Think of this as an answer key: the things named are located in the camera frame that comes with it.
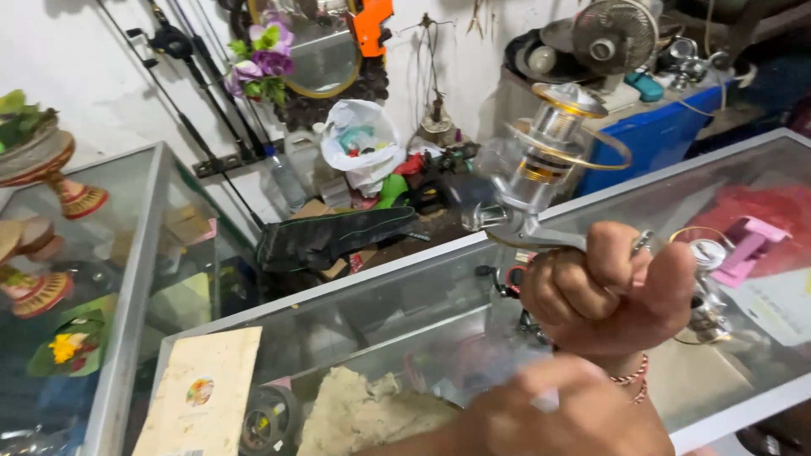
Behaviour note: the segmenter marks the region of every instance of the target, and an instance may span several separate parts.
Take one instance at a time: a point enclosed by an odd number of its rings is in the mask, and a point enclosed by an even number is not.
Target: water bottle
[[[301,209],[307,202],[307,194],[298,178],[296,178],[296,173],[293,171],[290,161],[285,155],[277,153],[273,147],[265,148],[265,152],[268,154],[265,162],[268,165],[270,175],[279,187],[281,195],[285,197],[290,210],[295,212]]]

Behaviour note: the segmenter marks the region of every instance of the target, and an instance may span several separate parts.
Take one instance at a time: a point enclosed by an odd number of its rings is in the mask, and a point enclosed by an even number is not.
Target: orange object
[[[381,25],[393,15],[392,0],[364,0],[363,11],[352,18],[352,33],[358,40],[363,57],[386,54],[383,42],[392,37],[392,31],[381,28]]]

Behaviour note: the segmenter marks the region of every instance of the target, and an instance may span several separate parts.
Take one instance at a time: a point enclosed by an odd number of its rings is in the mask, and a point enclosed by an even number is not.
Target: hand
[[[689,320],[696,261],[683,243],[655,258],[630,257],[634,228],[599,222],[587,253],[536,256],[521,285],[521,304],[562,350],[578,355],[629,355],[657,346]]]
[[[531,404],[560,391],[560,408]],[[673,455],[667,433],[645,409],[633,405],[606,373],[571,356],[524,367],[506,386],[476,398],[457,420],[437,432],[452,456],[657,456]]]

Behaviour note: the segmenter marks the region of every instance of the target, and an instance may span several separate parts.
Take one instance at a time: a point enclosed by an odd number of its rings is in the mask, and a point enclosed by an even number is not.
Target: oval mirror
[[[248,0],[254,24],[261,24],[269,6],[290,17],[295,35],[294,70],[285,77],[290,88],[305,97],[329,98],[358,78],[363,56],[346,23],[346,13],[357,12],[354,0]]]

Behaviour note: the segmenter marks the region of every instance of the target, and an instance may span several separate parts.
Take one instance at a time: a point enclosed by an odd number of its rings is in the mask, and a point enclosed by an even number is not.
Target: blue container
[[[721,87],[708,88],[684,100],[696,109],[711,113],[721,106]],[[710,118],[674,102],[657,110],[635,114],[602,129],[622,141],[633,154],[633,164],[622,171],[586,170],[575,197],[588,195],[618,183],[667,168],[684,160]],[[595,142],[591,161],[600,165],[619,165],[622,158],[601,142]]]

